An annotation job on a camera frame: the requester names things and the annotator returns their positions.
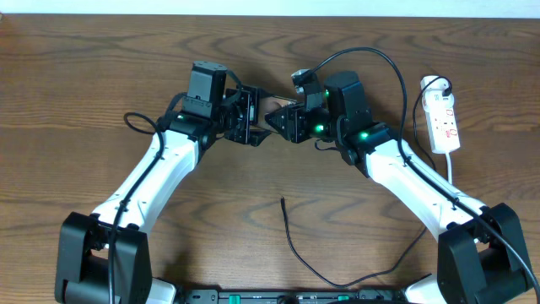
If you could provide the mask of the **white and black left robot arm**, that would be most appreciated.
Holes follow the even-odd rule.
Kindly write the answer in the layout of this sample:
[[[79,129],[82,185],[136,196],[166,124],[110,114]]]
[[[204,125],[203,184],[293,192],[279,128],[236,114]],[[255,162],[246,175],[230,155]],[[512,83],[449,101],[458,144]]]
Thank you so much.
[[[123,184],[89,214],[62,223],[54,296],[59,303],[177,303],[178,288],[152,275],[149,234],[180,182],[219,134],[257,146],[261,88],[236,80],[222,64],[195,61],[189,87],[157,121],[151,145]]]

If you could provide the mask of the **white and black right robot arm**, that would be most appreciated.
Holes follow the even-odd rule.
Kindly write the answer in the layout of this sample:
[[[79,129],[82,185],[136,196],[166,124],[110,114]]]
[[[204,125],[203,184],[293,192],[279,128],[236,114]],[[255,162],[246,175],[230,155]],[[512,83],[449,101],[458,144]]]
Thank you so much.
[[[392,192],[436,240],[437,270],[406,287],[406,301],[505,303],[539,290],[516,212],[457,189],[399,133],[374,121],[357,73],[335,73],[323,84],[309,69],[291,78],[305,101],[268,115],[267,122],[294,143],[333,141],[348,165]]]

